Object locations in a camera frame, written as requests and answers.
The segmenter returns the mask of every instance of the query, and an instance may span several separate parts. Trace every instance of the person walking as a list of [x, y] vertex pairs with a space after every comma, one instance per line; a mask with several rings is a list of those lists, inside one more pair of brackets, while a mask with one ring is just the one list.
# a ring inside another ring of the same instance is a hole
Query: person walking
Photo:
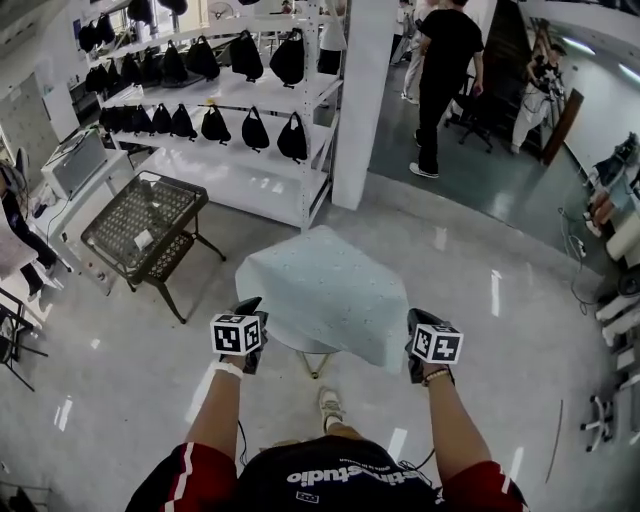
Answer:
[[416, 89], [415, 81], [416, 77], [421, 74], [422, 61], [424, 55], [420, 50], [420, 45], [424, 39], [424, 35], [420, 32], [420, 25], [429, 15], [429, 13], [438, 8], [438, 0], [418, 0], [415, 11], [413, 11], [413, 24], [415, 32], [411, 38], [409, 49], [411, 50], [411, 62], [409, 68], [404, 76], [404, 87], [402, 88], [402, 94], [400, 97], [403, 100], [407, 100], [413, 105], [420, 103], [419, 99], [413, 94]]
[[467, 0], [452, 0], [449, 9], [430, 13], [420, 25], [424, 66], [420, 79], [420, 128], [414, 134], [420, 148], [418, 162], [409, 170], [424, 178], [438, 178], [438, 123], [449, 102], [463, 86], [473, 58], [476, 80], [473, 94], [482, 94], [482, 32], [464, 13]]

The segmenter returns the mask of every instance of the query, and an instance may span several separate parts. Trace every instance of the man in black clothing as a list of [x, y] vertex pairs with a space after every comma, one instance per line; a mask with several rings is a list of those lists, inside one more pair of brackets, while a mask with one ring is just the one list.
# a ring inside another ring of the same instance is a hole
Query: man in black clothing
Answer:
[[412, 173], [425, 178], [438, 174], [438, 123], [454, 95], [462, 88], [467, 67], [473, 57], [476, 81], [473, 93], [482, 94], [482, 32], [463, 8], [467, 0], [452, 0], [449, 9], [433, 11], [420, 31], [424, 34], [424, 70], [420, 81], [420, 129], [415, 138], [420, 147], [418, 163]]

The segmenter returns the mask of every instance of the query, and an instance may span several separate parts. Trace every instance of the person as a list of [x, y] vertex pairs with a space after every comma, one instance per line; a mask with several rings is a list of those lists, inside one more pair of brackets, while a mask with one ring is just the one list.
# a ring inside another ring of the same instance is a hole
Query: person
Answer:
[[[38, 253], [38, 261], [44, 267], [46, 275], [50, 276], [55, 269], [58, 258], [46, 243], [29, 230], [29, 226], [22, 217], [18, 196], [25, 185], [24, 176], [15, 167], [0, 160], [0, 197], [2, 197], [2, 207], [9, 227], [24, 244]], [[22, 267], [20, 272], [27, 280], [29, 285], [28, 301], [32, 302], [44, 288], [44, 282], [30, 263]]]
[[409, 170], [424, 178], [438, 178], [438, 123], [449, 102], [462, 88], [473, 57], [473, 93], [483, 92], [482, 32], [464, 13], [467, 0], [452, 0], [449, 9], [430, 13], [420, 25], [424, 57], [420, 80], [420, 128], [414, 137], [420, 148], [418, 163]]
[[[225, 359], [183, 444], [133, 494], [127, 512], [173, 510], [440, 510], [438, 493], [417, 470], [398, 466], [345, 422], [337, 392], [323, 388], [324, 436], [262, 451], [236, 476], [243, 357]], [[438, 473], [447, 510], [526, 511], [518, 487], [467, 414], [446, 367], [426, 364]]]
[[[336, 14], [344, 16], [347, 12], [347, 0], [335, 0]], [[329, 14], [327, 7], [324, 14]], [[320, 57], [318, 58], [318, 73], [337, 75], [340, 72], [340, 60], [342, 52], [346, 50], [345, 40], [342, 33], [342, 24], [330, 20], [322, 30], [320, 36]]]
[[413, 11], [413, 24], [416, 30], [411, 38], [411, 43], [409, 44], [409, 49], [411, 50], [411, 62], [409, 63], [407, 73], [404, 76], [404, 87], [402, 88], [402, 93], [400, 95], [403, 100], [407, 100], [413, 105], [418, 105], [420, 103], [418, 98], [413, 96], [412, 91], [415, 89], [414, 82], [416, 76], [418, 76], [418, 71], [420, 70], [424, 59], [424, 55], [420, 50], [420, 45], [424, 39], [424, 35], [420, 32], [420, 25], [431, 11], [438, 8], [438, 2], [439, 0], [418, 0], [416, 9]]
[[547, 117], [550, 105], [550, 85], [560, 77], [560, 61], [566, 52], [559, 44], [552, 44], [549, 59], [538, 55], [527, 64], [529, 81], [522, 98], [518, 117], [513, 125], [511, 152], [520, 153], [520, 146], [526, 140], [529, 130], [538, 126]]

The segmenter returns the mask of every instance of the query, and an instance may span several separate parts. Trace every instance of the chair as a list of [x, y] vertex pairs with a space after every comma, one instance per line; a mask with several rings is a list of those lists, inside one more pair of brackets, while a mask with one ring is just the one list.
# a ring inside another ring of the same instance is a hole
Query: chair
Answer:
[[[12, 311], [8, 307], [0, 304], [0, 363], [9, 368], [9, 371], [13, 373], [20, 382], [27, 386], [31, 391], [35, 392], [33, 386], [31, 386], [26, 380], [24, 380], [13, 368], [13, 362], [19, 361], [20, 351], [28, 350], [34, 354], [38, 354], [43, 357], [49, 357], [48, 354], [35, 350], [33, 348], [25, 347], [20, 343], [20, 336], [33, 330], [33, 324], [25, 320], [24, 318], [24, 303], [11, 295], [9, 292], [0, 288], [0, 294], [4, 295], [9, 300], [16, 303], [18, 310]], [[8, 336], [2, 334], [2, 326], [9, 323]]]

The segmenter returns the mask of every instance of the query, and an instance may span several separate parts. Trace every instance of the stool leg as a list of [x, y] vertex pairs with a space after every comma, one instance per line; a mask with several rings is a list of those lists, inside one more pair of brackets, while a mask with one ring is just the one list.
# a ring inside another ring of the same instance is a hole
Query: stool leg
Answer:
[[164, 283], [154, 283], [154, 286], [158, 288], [160, 295], [162, 295], [162, 298], [165, 300], [165, 302], [169, 306], [169, 309], [171, 309], [171, 311], [173, 311], [173, 314], [176, 315], [178, 320], [180, 320], [180, 323], [186, 324], [187, 321], [184, 318], [182, 318], [182, 316], [180, 316], [180, 313], [178, 312], [178, 308], [176, 308], [176, 305], [174, 304], [173, 299], [171, 298], [171, 295], [169, 294], [169, 290], [167, 290], [166, 285]]

